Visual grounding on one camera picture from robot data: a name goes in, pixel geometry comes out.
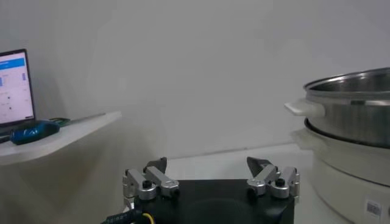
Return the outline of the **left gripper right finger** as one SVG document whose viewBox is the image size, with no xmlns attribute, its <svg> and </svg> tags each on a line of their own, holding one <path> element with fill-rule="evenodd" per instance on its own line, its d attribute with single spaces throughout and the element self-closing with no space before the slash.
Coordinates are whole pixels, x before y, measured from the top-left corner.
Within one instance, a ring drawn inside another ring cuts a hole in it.
<svg viewBox="0 0 390 224">
<path fill-rule="evenodd" d="M 247 183 L 248 194 L 254 198 L 270 194 L 277 199 L 299 198 L 300 174 L 295 167 L 280 170 L 266 159 L 247 157 L 248 168 L 252 174 Z"/>
</svg>

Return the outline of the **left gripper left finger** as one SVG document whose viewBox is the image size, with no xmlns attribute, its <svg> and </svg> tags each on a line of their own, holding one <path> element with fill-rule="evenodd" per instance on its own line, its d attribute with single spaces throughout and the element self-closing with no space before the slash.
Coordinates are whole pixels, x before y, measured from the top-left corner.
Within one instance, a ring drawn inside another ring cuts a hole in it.
<svg viewBox="0 0 390 224">
<path fill-rule="evenodd" d="M 162 157 L 149 161 L 142 172 L 126 169 L 122 177 L 122 192 L 125 199 L 138 197 L 140 200 L 154 200 L 158 196 L 176 199 L 180 195 L 177 180 L 166 176 L 168 160 Z"/>
</svg>

